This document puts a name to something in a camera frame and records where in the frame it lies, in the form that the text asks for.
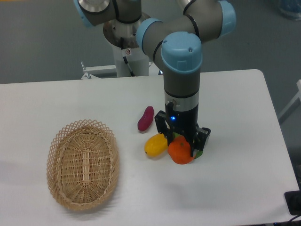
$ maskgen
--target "gray floor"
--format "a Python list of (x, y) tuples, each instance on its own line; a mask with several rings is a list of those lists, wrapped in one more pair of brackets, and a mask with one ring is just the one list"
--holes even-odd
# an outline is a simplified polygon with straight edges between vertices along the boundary
[[(143, 11), (170, 21), (174, 0), (142, 0)], [(277, 0), (231, 0), (234, 33), (203, 46), (204, 72), (263, 71), (276, 113), (301, 79), (301, 22), (282, 17)], [(0, 2), (0, 83), (75, 80), (86, 66), (114, 64), (102, 26), (85, 28), (71, 0)], [(301, 164), (301, 109), (282, 125), (294, 164)]]

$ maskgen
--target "orange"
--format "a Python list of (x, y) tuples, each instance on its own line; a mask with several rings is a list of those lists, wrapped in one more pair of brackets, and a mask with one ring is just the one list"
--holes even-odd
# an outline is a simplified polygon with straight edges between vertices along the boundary
[(185, 137), (176, 137), (168, 146), (168, 153), (172, 160), (177, 164), (187, 164), (194, 158), (190, 156), (190, 145)]

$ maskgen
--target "wicker basket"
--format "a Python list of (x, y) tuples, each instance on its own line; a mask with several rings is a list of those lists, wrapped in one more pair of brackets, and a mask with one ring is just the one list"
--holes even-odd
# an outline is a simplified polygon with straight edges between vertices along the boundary
[(87, 210), (107, 200), (118, 174), (116, 139), (101, 122), (76, 121), (51, 143), (48, 187), (56, 201), (71, 210)]

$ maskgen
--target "light blue joint cap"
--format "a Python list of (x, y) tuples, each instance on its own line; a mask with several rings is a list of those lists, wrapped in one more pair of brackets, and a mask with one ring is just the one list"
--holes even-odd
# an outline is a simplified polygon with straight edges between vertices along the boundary
[(172, 71), (193, 73), (203, 61), (201, 40), (188, 32), (172, 33), (163, 40), (161, 56), (164, 64)]
[(236, 13), (233, 6), (229, 2), (223, 0), (219, 1), (219, 3), (222, 6), (222, 31), (220, 34), (221, 37), (234, 31), (236, 27)]
[(86, 18), (85, 14), (83, 13), (83, 11), (81, 10), (80, 6), (79, 6), (79, 2), (78, 0), (73, 0), (75, 7), (80, 15), (81, 20), (83, 21), (84, 25), (86, 27), (94, 27), (93, 24), (90, 23), (90, 21)]
[(138, 30), (136, 32), (136, 41), (142, 50), (143, 50), (142, 42), (143, 42), (144, 34), (145, 34), (146, 30), (149, 28), (149, 26), (156, 21), (160, 21), (160, 20), (155, 19), (155, 18), (149, 18), (149, 19), (144, 20), (138, 27)]

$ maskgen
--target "black cable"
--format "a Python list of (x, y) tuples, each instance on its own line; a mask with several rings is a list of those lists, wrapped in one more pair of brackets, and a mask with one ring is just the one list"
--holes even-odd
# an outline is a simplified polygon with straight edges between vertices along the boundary
[(126, 65), (127, 65), (127, 67), (128, 67), (128, 70), (130, 71), (131, 77), (135, 77), (135, 74), (134, 74), (134, 72), (133, 72), (131, 66), (128, 64), (127, 57), (124, 56), (124, 57), (123, 57), (123, 60), (124, 60), (124, 63), (126, 63)]
[(291, 223), (293, 220), (295, 220), (296, 218), (299, 218), (299, 217), (301, 217), (301, 214), (299, 214), (299, 215), (293, 217), (292, 219), (290, 219), (290, 220), (288, 221), (288, 223)]
[(114, 8), (115, 8), (115, 14), (116, 14), (116, 18), (119, 17), (119, 9), (118, 9), (118, 4), (116, 2), (116, 0), (112, 0)]
[(192, 0), (191, 2), (189, 2), (186, 6), (185, 6), (185, 8), (184, 8), (184, 11), (183, 11), (183, 15), (185, 15), (185, 13), (186, 13), (186, 10), (188, 10), (188, 8), (192, 5), (192, 3), (193, 2), (195, 2), (196, 0)]
[(194, 20), (194, 18), (191, 15), (187, 14), (185, 16), (187, 16), (189, 18), (189, 20), (191, 21), (191, 23), (192, 23), (192, 25), (194, 27), (194, 31), (196, 33), (196, 36), (199, 37), (199, 30), (198, 30), (198, 24), (197, 24), (197, 22)]
[(162, 43), (163, 43), (163, 40), (160, 41), (160, 42), (158, 43), (158, 45), (156, 46), (156, 48), (155, 48), (155, 50), (154, 50), (154, 53), (153, 53), (153, 55), (152, 55), (152, 60), (153, 60), (153, 61), (155, 61), (155, 57), (156, 57), (157, 50), (158, 50), (159, 47), (162, 45)]

